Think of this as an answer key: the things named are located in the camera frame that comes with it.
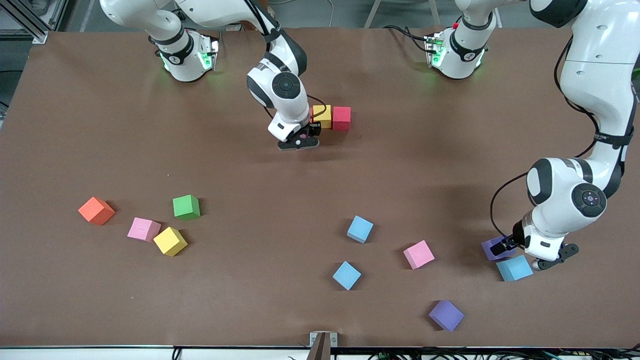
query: table top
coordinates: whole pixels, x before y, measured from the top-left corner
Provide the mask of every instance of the table top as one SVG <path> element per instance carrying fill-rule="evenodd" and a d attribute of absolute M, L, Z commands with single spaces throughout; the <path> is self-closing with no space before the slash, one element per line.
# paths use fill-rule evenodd
<path fill-rule="evenodd" d="M 629 347 L 640 334 L 640 161 L 565 264 L 503 282 L 480 246 L 493 192 L 538 158 L 569 157 L 593 129 L 554 86 L 566 30 L 498 29 L 453 81 L 385 29 L 292 29 L 310 95 L 351 106 L 349 133 L 280 152 L 246 73 L 258 33 L 225 33 L 216 72 L 179 83 L 144 33 L 51 33 L 34 46 L 0 131 L 0 345 Z M 531 208 L 497 200 L 503 229 Z M 203 216 L 173 218 L 193 194 Z M 92 196 L 104 226 L 77 209 Z M 375 224 L 360 244 L 355 215 Z M 174 258 L 127 238 L 134 217 L 180 230 Z M 410 270 L 426 240 L 435 260 Z M 345 291 L 332 273 L 362 277 Z M 465 317 L 428 318 L 438 300 Z"/>

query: gray floor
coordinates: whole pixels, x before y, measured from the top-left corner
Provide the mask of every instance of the gray floor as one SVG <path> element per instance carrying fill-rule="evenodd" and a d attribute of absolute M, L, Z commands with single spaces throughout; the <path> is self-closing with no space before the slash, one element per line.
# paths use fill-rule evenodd
<path fill-rule="evenodd" d="M 331 19 L 331 5 L 327 0 L 295 0 L 287 4 L 275 4 L 276 18 L 286 28 L 325 27 Z M 335 11 L 333 25 L 343 28 L 361 28 L 374 0 L 333 0 Z M 452 24 L 460 11 L 452 0 L 437 0 L 443 25 Z M 70 11 L 67 31 L 140 31 L 123 28 L 111 22 L 102 12 L 98 0 L 77 0 Z M 544 27 L 529 13 L 528 3 L 520 3 L 500 9 L 501 23 L 506 28 Z M 371 27 L 381 28 L 393 24 L 401 27 L 423 28 L 433 25 L 427 1 L 384 0 Z M 189 26 L 197 27 L 189 21 Z M 0 70 L 21 70 L 28 57 L 31 44 L 28 41 L 0 41 Z M 19 73 L 0 73 L 0 101 L 9 103 L 19 80 Z"/>

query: white cable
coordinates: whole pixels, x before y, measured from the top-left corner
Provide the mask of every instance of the white cable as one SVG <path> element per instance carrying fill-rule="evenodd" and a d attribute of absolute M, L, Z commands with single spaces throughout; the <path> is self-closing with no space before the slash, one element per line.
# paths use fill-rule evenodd
<path fill-rule="evenodd" d="M 269 5 L 282 5 L 282 4 L 293 3 L 294 1 L 297 1 L 297 0 L 285 0 L 285 1 L 280 1 L 279 3 L 269 3 Z M 331 19 L 329 19 L 329 27 L 331 27 L 331 25 L 333 24 L 333 13 L 335 11 L 335 7 L 333 5 L 333 1 L 331 0 L 327 0 L 327 1 L 331 4 Z"/>

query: block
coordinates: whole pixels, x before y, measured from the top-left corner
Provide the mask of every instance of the block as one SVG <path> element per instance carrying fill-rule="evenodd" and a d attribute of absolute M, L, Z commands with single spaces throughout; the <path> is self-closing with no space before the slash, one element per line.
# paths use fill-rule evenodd
<path fill-rule="evenodd" d="M 496 261 L 496 260 L 508 258 L 508 257 L 514 256 L 516 254 L 516 249 L 511 249 L 509 251 L 503 252 L 502 254 L 500 254 L 498 256 L 493 255 L 493 253 L 491 252 L 491 247 L 494 246 L 495 244 L 499 243 L 500 241 L 502 241 L 502 239 L 504 239 L 504 238 L 501 237 L 501 236 L 498 236 L 495 239 L 487 240 L 487 241 L 482 243 L 482 248 L 484 249 L 484 253 L 486 254 L 487 259 L 489 259 L 490 261 Z"/>
<path fill-rule="evenodd" d="M 420 241 L 409 249 L 406 249 L 404 251 L 404 256 L 406 257 L 407 261 L 409 261 L 409 265 L 411 265 L 411 268 L 414 270 L 435 259 L 435 257 L 431 253 L 431 249 L 429 249 L 429 246 L 427 246 L 427 242 L 424 240 Z"/>
<path fill-rule="evenodd" d="M 152 242 L 158 233 L 160 233 L 160 224 L 157 222 L 143 218 L 134 218 L 127 237 Z"/>
<path fill-rule="evenodd" d="M 442 300 L 431 310 L 429 317 L 441 328 L 453 331 L 465 315 L 451 301 Z"/>
<path fill-rule="evenodd" d="M 200 203 L 193 195 L 177 197 L 173 200 L 173 214 L 180 220 L 200 217 Z"/>
<path fill-rule="evenodd" d="M 533 275 L 533 270 L 524 255 L 496 263 L 500 274 L 505 281 L 516 281 L 523 277 Z"/>
<path fill-rule="evenodd" d="M 342 285 L 343 288 L 351 290 L 361 275 L 362 274 L 356 270 L 356 268 L 345 261 L 340 265 L 338 271 L 335 272 L 333 279 L 336 280 L 338 284 Z"/>
<path fill-rule="evenodd" d="M 331 128 L 336 131 L 349 131 L 351 129 L 351 108 L 345 106 L 333 107 Z"/>
<path fill-rule="evenodd" d="M 351 226 L 349 226 L 349 231 L 347 231 L 347 236 L 354 239 L 355 241 L 364 243 L 365 241 L 367 241 L 367 238 L 369 237 L 369 233 L 371 232 L 371 229 L 373 229 L 372 223 L 366 221 L 365 219 L 359 216 L 356 216 L 353 219 Z"/>
<path fill-rule="evenodd" d="M 324 105 L 314 105 L 314 114 L 324 110 Z M 326 111 L 321 115 L 314 115 L 314 122 L 319 122 L 321 128 L 331 129 L 331 105 L 326 106 Z"/>
<path fill-rule="evenodd" d="M 116 212 L 111 209 L 111 206 L 98 199 L 92 197 L 89 201 L 82 205 L 78 212 L 82 215 L 86 221 L 95 225 L 104 225 Z"/>
<path fill-rule="evenodd" d="M 187 242 L 180 232 L 172 227 L 167 227 L 163 232 L 154 238 L 154 243 L 160 251 L 167 256 L 174 256 L 180 250 L 187 247 Z"/>

